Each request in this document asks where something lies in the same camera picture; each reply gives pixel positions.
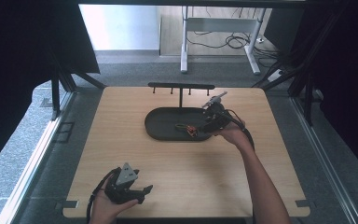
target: black tray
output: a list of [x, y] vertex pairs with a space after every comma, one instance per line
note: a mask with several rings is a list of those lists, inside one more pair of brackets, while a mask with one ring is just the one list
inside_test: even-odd
[[186, 129], [178, 129], [176, 124], [199, 127], [206, 124], [204, 109], [196, 107], [160, 107], [150, 111], [145, 118], [147, 133], [163, 141], [204, 141], [211, 137], [208, 133], [198, 133], [191, 137]]

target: white wall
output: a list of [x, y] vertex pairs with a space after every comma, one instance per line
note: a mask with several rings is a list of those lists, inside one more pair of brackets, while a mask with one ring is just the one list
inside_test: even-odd
[[159, 49], [158, 7], [79, 6], [94, 50]]

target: wooden table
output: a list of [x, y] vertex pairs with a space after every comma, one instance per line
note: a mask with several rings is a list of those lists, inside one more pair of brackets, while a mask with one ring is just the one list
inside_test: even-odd
[[[280, 192], [292, 217], [310, 214], [297, 207], [306, 200], [288, 156], [265, 93], [260, 89], [192, 90], [184, 107], [201, 107], [211, 96], [227, 91], [222, 104], [246, 121], [255, 150]], [[90, 194], [101, 179], [126, 161], [139, 169], [131, 189], [154, 185], [142, 205], [120, 217], [250, 217], [252, 203], [239, 151], [222, 137], [202, 142], [168, 142], [145, 130], [147, 113], [157, 107], [178, 106], [179, 90], [109, 87], [89, 131], [67, 201], [66, 217], [84, 217]]]

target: human arm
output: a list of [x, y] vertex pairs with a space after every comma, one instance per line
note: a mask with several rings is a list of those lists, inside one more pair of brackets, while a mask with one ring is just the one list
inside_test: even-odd
[[238, 125], [230, 122], [226, 128], [213, 134], [222, 135], [242, 156], [257, 223], [290, 223], [279, 192], [255, 154], [248, 137]]
[[123, 204], [112, 203], [104, 193], [106, 182], [107, 180], [95, 196], [89, 224], [111, 224], [119, 213], [132, 208], [138, 203], [136, 199]]

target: wooden floor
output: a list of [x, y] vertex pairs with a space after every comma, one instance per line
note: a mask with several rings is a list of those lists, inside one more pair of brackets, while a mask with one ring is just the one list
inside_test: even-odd
[[[182, 7], [160, 7], [159, 13], [161, 17], [161, 34], [160, 34], [160, 54], [161, 55], [180, 55], [183, 25], [182, 25]], [[203, 17], [203, 18], [243, 18], [252, 19], [257, 18], [260, 9], [256, 8], [241, 8], [241, 7], [189, 7], [188, 17]], [[260, 35], [264, 34], [264, 30], [269, 20], [270, 9], [267, 9], [263, 25], [260, 29]], [[243, 48], [233, 49], [230, 46], [219, 47], [226, 44], [226, 39], [232, 33], [210, 33], [201, 35], [203, 32], [188, 32], [187, 33], [187, 51], [188, 55], [245, 55]], [[235, 36], [247, 38], [245, 34], [234, 34]], [[191, 44], [200, 43], [202, 45], [211, 46], [205, 47], [202, 45]], [[233, 47], [241, 46], [237, 40], [230, 42]], [[275, 49], [267, 40], [261, 44], [255, 45], [260, 49]]]

